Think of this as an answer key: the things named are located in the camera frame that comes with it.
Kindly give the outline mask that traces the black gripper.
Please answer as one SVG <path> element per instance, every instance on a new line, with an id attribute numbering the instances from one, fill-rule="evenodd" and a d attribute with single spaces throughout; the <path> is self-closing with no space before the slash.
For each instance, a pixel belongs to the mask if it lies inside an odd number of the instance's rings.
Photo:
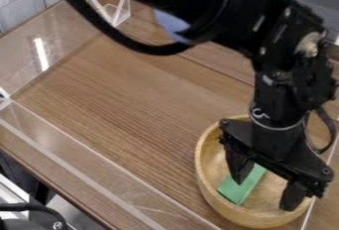
<path id="1" fill-rule="evenodd" d="M 242 184 L 256 165 L 288 181 L 280 208 L 294 211 L 305 197 L 322 197 L 334 179 L 334 170 L 320 158 L 333 146 L 322 149 L 310 144 L 308 134 L 309 114 L 293 123 L 225 118 L 220 122 L 221 144 L 226 149 L 226 160 L 237 184 Z"/>

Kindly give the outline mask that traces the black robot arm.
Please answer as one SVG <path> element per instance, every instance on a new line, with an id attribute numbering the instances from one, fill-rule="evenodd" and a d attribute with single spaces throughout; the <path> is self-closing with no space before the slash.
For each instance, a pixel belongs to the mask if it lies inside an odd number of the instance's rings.
<path id="1" fill-rule="evenodd" d="M 294 210 L 322 196 L 334 171 L 306 133 L 309 115 L 337 97 L 339 80 L 328 54 L 322 18 L 297 0 L 135 0 L 154 9 L 174 43 L 133 40 L 102 18 L 86 0 L 66 0 L 91 24 L 131 50 L 171 56 L 205 42 L 253 62 L 254 100 L 248 120 L 222 119 L 221 142 L 236 182 L 256 166 L 288 181 L 280 207 Z"/>

